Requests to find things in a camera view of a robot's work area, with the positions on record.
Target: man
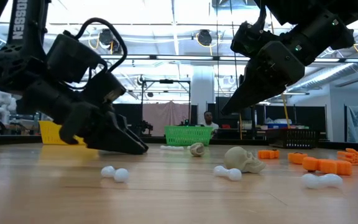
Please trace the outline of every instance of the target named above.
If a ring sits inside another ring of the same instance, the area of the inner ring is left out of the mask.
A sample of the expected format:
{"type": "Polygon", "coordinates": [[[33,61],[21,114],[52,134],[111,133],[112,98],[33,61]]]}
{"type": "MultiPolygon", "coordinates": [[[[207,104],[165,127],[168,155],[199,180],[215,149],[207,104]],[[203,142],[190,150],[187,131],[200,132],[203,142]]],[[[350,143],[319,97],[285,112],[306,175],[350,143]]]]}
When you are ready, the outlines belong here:
{"type": "Polygon", "coordinates": [[[204,120],[205,120],[205,122],[203,123],[203,125],[206,127],[212,127],[213,133],[215,130],[219,129],[219,125],[212,122],[212,113],[211,112],[209,112],[209,111],[204,112],[204,120]]]}

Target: white robot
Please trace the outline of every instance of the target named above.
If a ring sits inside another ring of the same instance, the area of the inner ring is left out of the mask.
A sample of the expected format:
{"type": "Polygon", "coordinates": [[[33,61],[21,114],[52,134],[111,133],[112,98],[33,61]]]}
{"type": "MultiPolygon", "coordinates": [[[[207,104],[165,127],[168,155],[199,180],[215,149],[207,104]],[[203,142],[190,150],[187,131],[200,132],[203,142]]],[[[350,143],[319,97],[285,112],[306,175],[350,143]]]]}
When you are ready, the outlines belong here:
{"type": "Polygon", "coordinates": [[[11,94],[0,91],[0,121],[9,124],[11,111],[16,110],[16,99],[11,94]]]}

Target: pink curtain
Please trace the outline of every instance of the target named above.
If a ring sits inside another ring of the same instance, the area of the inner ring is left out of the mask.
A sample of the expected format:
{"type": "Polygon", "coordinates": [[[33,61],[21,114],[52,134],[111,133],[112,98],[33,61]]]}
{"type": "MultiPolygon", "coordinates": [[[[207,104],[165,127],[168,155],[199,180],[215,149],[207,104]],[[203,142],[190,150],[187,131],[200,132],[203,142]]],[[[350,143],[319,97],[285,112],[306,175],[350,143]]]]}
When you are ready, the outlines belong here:
{"type": "Polygon", "coordinates": [[[189,105],[174,102],[144,104],[143,119],[153,126],[152,136],[163,136],[165,126],[179,125],[189,119],[189,105]]]}

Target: orange toy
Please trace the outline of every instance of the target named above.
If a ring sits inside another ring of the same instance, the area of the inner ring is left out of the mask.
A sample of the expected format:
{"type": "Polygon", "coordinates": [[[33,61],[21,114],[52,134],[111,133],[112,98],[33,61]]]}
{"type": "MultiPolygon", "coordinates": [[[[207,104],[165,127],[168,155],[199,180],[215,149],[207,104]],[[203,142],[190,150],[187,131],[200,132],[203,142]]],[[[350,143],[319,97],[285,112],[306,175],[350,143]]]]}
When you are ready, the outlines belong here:
{"type": "Polygon", "coordinates": [[[288,153],[288,161],[292,162],[293,164],[302,165],[303,158],[305,157],[308,157],[308,155],[301,152],[288,153]]]}
{"type": "Polygon", "coordinates": [[[309,172],[318,170],[325,174],[352,175],[352,164],[347,161],[305,157],[303,158],[302,165],[309,172]]]}
{"type": "Polygon", "coordinates": [[[346,152],[338,151],[337,158],[349,161],[352,165],[358,165],[358,152],[354,149],[346,149],[346,152]]]}
{"type": "Polygon", "coordinates": [[[259,159],[278,159],[280,158],[280,151],[274,150],[259,150],[258,151],[259,159]]]}

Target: table surface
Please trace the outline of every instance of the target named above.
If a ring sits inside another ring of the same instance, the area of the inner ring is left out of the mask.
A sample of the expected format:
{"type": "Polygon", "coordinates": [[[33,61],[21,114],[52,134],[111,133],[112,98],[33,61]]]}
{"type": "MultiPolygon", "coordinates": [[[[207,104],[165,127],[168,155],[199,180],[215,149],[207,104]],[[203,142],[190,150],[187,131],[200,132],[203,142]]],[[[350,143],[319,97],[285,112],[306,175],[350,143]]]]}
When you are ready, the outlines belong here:
{"type": "MultiPolygon", "coordinates": [[[[213,177],[230,146],[188,151],[101,153],[81,146],[0,146],[0,223],[357,223],[358,166],[341,189],[302,187],[306,172],[281,159],[264,160],[240,182],[213,177]],[[126,184],[102,179],[104,166],[129,171],[126,184]]],[[[266,146],[245,146],[257,152],[266,146]]],[[[299,150],[335,158],[328,149],[299,150]]]]}

